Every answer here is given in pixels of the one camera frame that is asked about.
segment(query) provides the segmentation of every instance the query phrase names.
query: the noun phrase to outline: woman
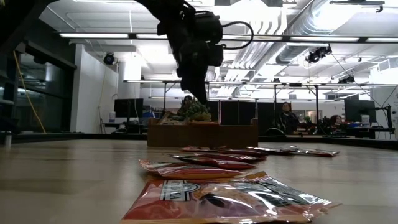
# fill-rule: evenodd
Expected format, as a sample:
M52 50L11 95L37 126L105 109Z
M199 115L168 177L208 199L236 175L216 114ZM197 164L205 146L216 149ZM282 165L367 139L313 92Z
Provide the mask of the woman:
M282 105L282 112L279 115L279 128L283 130L285 134L293 134L297 130L297 126L300 124L296 114L290 111L290 104L285 102Z
M177 115L182 116L182 114L188 110L188 108L191 106L191 104L193 103L193 98L192 96L188 95L184 97L184 100L181 103L181 107L177 112Z
M341 116L334 115L330 118L331 125L342 124L342 123L343 123L343 120L341 119Z

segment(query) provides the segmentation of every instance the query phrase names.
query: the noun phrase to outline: snack bag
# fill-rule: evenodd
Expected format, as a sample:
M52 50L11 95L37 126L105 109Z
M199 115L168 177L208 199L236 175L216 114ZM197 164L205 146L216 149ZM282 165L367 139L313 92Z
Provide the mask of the snack bag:
M255 167L255 165L248 164L245 162L222 161L219 159L210 159L210 158L197 157L197 156L170 155L170 157L174 158L174 159L179 159L184 162L189 162L192 164L219 167L219 168L228 169L228 170L242 170L242 169L250 169L250 168Z
M268 153L266 153L266 151L261 152L261 151L255 151L255 150L250 150L250 149L225 149L225 150L219 150L218 153L247 155L247 156L254 156L254 157L264 157L264 156L268 155Z
M187 146L181 148L181 151L185 152L216 152L215 149L210 149L209 147L196 147L196 146Z
M122 219L136 223L310 222L337 206L268 176L148 182Z
M235 170L192 165L183 162L151 162L139 159L139 164L149 172L171 179L214 179L243 174Z
M268 148L268 147L246 147L246 149L258 151L258 152L264 152L268 154L273 154L273 155L282 155L286 156L289 155L292 150L291 149L284 149L284 148Z
M329 150L319 150L319 149L301 149L297 146L290 146L289 150L295 154L308 155L308 156L320 156L320 157L335 157L340 151L329 151Z
M185 152L217 152L217 150L225 149L225 148L226 148L226 146L213 147L213 148L187 146L187 147L181 148L181 151L185 151Z
M206 157L211 159L221 159L224 161L237 161L237 162L257 162L267 158L267 156L253 157L245 155L235 155L235 154L200 154L195 153L198 157Z

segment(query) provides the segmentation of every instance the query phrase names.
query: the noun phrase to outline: robotic arm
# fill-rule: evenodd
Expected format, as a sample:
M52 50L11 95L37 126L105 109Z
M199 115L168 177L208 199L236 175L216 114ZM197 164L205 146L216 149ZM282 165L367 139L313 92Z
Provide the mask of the robotic arm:
M208 66L220 66L223 62L225 45L218 45L223 38L223 27L236 23L248 26L246 22L233 22L222 26L220 17L209 11L196 11L185 0L137 0L156 17L160 23L157 35L167 35L174 59L177 61L177 75L182 78L181 89L190 91L200 103L207 102L205 78Z

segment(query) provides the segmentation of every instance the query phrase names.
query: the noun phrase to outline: table surface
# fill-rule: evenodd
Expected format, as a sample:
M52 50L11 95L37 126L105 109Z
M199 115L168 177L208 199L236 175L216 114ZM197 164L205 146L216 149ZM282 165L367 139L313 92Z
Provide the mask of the table surface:
M283 146L272 143L262 146ZM314 224L398 223L398 153L382 149L297 144L339 150L335 158L269 156L255 170L343 205ZM76 140L0 149L2 224L119 223L141 192L138 159L172 161L145 141Z

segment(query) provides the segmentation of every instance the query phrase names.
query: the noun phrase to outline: wooden box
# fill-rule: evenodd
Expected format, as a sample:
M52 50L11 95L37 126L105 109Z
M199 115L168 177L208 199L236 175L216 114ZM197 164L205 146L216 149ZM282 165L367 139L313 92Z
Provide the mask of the wooden box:
M257 119L249 126L220 125L157 125L150 120L147 145L152 147L203 146L243 148L258 146Z

